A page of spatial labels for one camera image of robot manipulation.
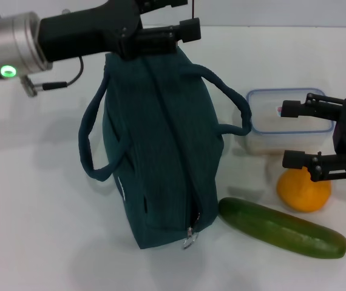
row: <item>white table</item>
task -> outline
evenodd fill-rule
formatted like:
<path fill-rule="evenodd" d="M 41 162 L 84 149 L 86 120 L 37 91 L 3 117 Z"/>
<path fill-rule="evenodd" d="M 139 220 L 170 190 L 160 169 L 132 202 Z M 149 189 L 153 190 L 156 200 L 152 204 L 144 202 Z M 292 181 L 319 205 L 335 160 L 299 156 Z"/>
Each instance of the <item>white table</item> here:
<path fill-rule="evenodd" d="M 181 45 L 245 95 L 251 89 L 317 87 L 346 97 L 346 29 L 203 27 L 201 41 Z M 346 255 L 307 258 L 230 229 L 221 220 L 187 251 L 181 242 L 139 250 L 114 181 L 87 178 L 77 132 L 101 81 L 103 54 L 67 90 L 24 95 L 17 80 L 0 82 L 0 290 L 346 290 Z M 36 81 L 67 80 L 76 60 L 55 64 Z M 218 117 L 237 112 L 208 84 Z M 107 163 L 101 126 L 91 143 L 98 166 Z M 248 156 L 232 136 L 217 174 L 218 196 L 244 196 L 287 211 L 274 192 L 281 157 Z M 325 153 L 331 153 L 329 140 Z M 256 173 L 257 178 L 250 178 Z M 323 211 L 296 216 L 346 236 L 346 181 L 333 183 Z"/>

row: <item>blue container lid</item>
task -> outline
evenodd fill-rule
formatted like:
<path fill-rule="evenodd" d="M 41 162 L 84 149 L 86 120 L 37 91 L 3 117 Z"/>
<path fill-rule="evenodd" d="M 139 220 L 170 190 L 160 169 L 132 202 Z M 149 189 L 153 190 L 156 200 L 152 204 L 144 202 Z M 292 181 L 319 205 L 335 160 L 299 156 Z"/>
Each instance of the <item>blue container lid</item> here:
<path fill-rule="evenodd" d="M 315 88 L 257 89 L 250 91 L 246 99 L 253 112 L 251 119 L 253 132 L 261 135 L 330 133 L 334 129 L 334 122 L 330 120 L 312 116 L 280 117 L 284 100 L 304 103 L 308 93 L 325 96 L 322 90 Z"/>

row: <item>cucumber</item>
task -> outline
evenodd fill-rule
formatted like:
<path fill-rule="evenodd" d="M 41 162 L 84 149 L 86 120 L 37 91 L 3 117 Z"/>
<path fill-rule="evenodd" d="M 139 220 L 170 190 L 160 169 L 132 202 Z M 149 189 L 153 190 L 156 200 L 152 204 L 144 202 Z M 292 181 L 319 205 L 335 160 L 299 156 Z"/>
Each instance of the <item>cucumber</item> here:
<path fill-rule="evenodd" d="M 346 238 L 334 230 L 237 198 L 219 202 L 220 216 L 261 241 L 319 259 L 342 258 Z"/>

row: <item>green indicator light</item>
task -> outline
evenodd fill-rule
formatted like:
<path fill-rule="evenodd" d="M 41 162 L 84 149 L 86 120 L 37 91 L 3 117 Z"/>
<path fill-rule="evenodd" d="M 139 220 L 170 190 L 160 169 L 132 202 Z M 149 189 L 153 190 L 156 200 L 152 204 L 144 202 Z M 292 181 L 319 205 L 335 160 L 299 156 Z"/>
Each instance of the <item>green indicator light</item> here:
<path fill-rule="evenodd" d="M 1 68 L 1 74 L 3 77 L 12 78 L 16 75 L 16 69 L 10 65 L 4 65 Z"/>

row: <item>lunch bag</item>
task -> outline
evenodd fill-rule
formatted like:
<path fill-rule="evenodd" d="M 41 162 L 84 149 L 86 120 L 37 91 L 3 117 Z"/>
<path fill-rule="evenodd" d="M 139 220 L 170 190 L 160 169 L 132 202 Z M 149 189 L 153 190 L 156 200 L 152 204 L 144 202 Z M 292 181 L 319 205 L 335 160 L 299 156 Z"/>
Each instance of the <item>lunch bag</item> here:
<path fill-rule="evenodd" d="M 202 78 L 238 107 L 242 127 L 219 124 Z M 103 138 L 109 165 L 94 169 L 88 136 L 105 93 Z M 81 121 L 80 159 L 91 178 L 114 176 L 141 249 L 187 238 L 186 248 L 218 214 L 215 176 L 222 135 L 250 131 L 246 100 L 212 71 L 192 64 L 179 48 L 175 54 L 133 61 L 111 53 Z"/>

